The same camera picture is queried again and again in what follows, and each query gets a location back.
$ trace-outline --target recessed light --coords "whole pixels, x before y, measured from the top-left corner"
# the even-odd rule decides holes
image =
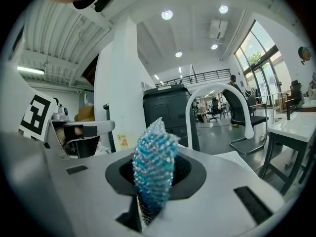
[[[29,72],[29,73],[34,73],[34,74],[39,74],[39,75],[44,75],[43,70],[38,70],[38,69],[29,69],[25,67],[18,67],[19,71],[24,71],[24,72]]]
[[[225,14],[227,11],[228,11],[228,6],[226,6],[226,5],[219,6],[220,13]]]
[[[177,53],[176,53],[176,57],[177,57],[177,58],[180,58],[181,56],[182,56],[182,52],[177,52]]]
[[[167,11],[164,11],[164,12],[161,14],[161,16],[162,16],[162,18],[163,18],[164,20],[169,20],[169,19],[172,18],[173,13],[172,13],[171,10],[167,10]]]

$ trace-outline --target gray floor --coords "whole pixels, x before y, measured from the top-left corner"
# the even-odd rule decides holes
[[[255,115],[264,116],[263,110],[257,110]],[[268,110],[269,121],[268,124],[272,123],[272,110]],[[226,117],[222,116],[222,119],[218,121],[211,120],[208,123],[197,123],[197,133],[198,140],[200,144],[200,151],[210,154],[218,155],[227,152],[234,151],[235,149],[229,144],[230,141],[242,138],[244,134],[244,127],[239,126],[239,128],[233,127],[230,122],[230,114]],[[235,144],[242,151],[249,151],[255,147],[258,147],[262,142],[260,141],[260,136],[265,133],[265,123],[257,125],[254,127],[255,136],[253,139],[246,140]],[[267,146],[269,138],[265,144],[265,147],[253,154],[247,156],[241,156],[243,160],[255,171],[259,173],[260,168],[264,163],[266,156]],[[274,148],[274,154],[272,159],[272,164],[281,170],[284,174],[289,175],[293,162],[295,161],[296,155],[293,154],[293,150],[285,146],[276,145]],[[296,180],[294,181],[290,190],[284,196],[285,200],[288,201],[291,198],[298,195],[302,189],[302,186],[298,184],[298,179],[301,175],[301,171],[298,173]],[[283,181],[276,176],[274,173],[267,172],[265,176],[265,181],[270,183],[277,190],[281,190],[283,187]]]

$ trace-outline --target white curved tube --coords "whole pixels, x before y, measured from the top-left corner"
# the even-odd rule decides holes
[[[189,149],[192,149],[192,132],[191,132],[191,121],[190,121],[191,104],[193,103],[194,99],[197,96],[207,94],[210,91],[215,90],[215,89],[227,89],[238,97],[238,99],[240,100],[240,102],[242,104],[243,113],[245,115],[246,126],[245,126],[245,134],[244,135],[247,139],[251,139],[254,136],[253,128],[252,128],[251,121],[250,121],[249,109],[248,109],[248,105],[247,105],[247,102],[246,102],[246,99],[244,98],[244,96],[235,87],[233,87],[229,84],[214,82],[214,83],[209,83],[207,85],[204,85],[203,87],[197,89],[193,93],[193,95],[190,97],[190,99],[187,103],[186,122],[187,122]]]

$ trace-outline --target black metal railing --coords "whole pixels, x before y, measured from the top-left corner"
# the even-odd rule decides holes
[[[212,81],[217,79],[230,79],[231,77],[231,70],[230,69],[222,69],[222,70],[216,70],[211,72],[205,72],[201,74],[195,74],[188,77],[178,78],[170,81],[165,81],[163,84],[159,83],[156,84],[156,87],[165,87],[168,85],[176,85],[176,84],[194,84],[198,82],[204,82],[204,81]]]

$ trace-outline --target blue glittery object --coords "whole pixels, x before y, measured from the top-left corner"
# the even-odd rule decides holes
[[[162,119],[156,120],[138,140],[133,158],[134,182],[138,198],[150,218],[169,199],[179,138],[165,132]]]

